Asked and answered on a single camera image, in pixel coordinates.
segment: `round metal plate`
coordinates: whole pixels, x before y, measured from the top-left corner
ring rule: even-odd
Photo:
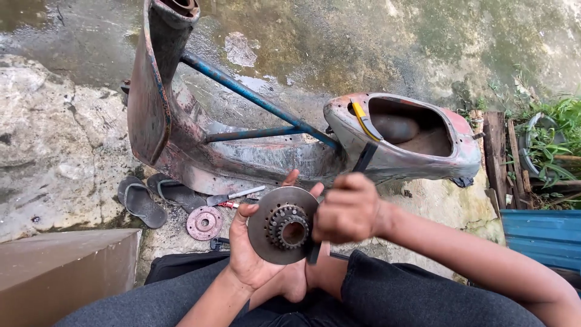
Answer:
[[[267,193],[258,201],[258,211],[248,218],[248,237],[255,252],[264,260],[277,265],[289,265],[307,256],[313,247],[311,236],[302,246],[283,250],[272,242],[268,228],[272,213],[284,205],[296,205],[303,208],[309,230],[313,230],[313,216],[319,203],[308,191],[300,187],[284,186]]]
[[[186,228],[194,239],[207,241],[218,235],[223,223],[224,220],[217,209],[203,206],[189,214]]]

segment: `blue metal pipe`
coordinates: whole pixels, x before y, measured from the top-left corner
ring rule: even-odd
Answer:
[[[257,130],[233,131],[232,133],[210,134],[206,136],[205,142],[206,143],[222,142],[232,140],[243,140],[245,138],[259,138],[259,137],[292,135],[302,133],[304,132],[301,131],[298,127],[285,126],[285,127],[275,127],[272,129],[257,129]]]
[[[185,50],[184,54],[182,54],[181,56],[180,61],[190,66],[191,68],[194,68],[200,73],[206,75],[207,77],[213,79],[214,81],[222,84],[223,86],[229,88],[230,90],[238,93],[239,95],[243,96],[244,98],[248,99],[254,104],[260,106],[264,110],[276,115],[280,119],[297,127],[303,133],[312,135],[314,138],[320,140],[321,142],[325,143],[326,145],[332,147],[335,150],[341,149],[341,144],[339,142],[328,137],[323,132],[317,130],[315,127],[312,127],[311,125],[302,121],[298,117],[295,117],[293,114],[287,112],[286,110],[279,108],[278,106],[264,98],[262,95],[247,88],[239,81],[233,79],[226,73],[222,72],[220,69],[217,69],[216,67],[212,66],[208,62],[204,61],[200,57],[193,54],[191,51]]]

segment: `black pants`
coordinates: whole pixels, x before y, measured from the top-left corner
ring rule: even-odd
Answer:
[[[228,260],[222,260],[104,298],[56,326],[173,327],[227,264]],[[360,251],[349,258],[341,296],[342,303],[317,290],[297,304],[276,297],[250,312],[246,303],[231,326],[544,326],[502,295],[461,285],[414,265],[389,264]]]

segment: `flip flop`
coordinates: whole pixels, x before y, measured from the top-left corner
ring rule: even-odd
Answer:
[[[119,183],[117,197],[130,214],[141,218],[149,228],[159,228],[167,220],[167,213],[155,203],[151,191],[135,176],[127,176]]]
[[[162,173],[150,176],[147,179],[147,186],[165,202],[180,205],[189,214],[206,205],[206,200],[195,191]]]

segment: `rusty scooter body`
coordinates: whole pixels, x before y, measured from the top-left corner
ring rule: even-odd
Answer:
[[[334,133],[327,135],[185,50],[199,16],[194,0],[144,1],[127,106],[132,152],[143,163],[212,195],[263,184],[272,189],[291,169],[300,170],[299,184],[304,187],[316,182],[329,186],[338,174],[353,168],[370,140],[349,109],[351,101],[357,101],[379,131],[389,131],[401,118],[413,127],[409,140],[378,142],[365,171],[376,184],[476,175],[478,143],[469,124],[456,113],[387,93],[351,94],[324,106]],[[290,126],[248,130],[216,122],[175,74],[180,62]],[[285,135],[300,133],[317,141],[286,141]]]

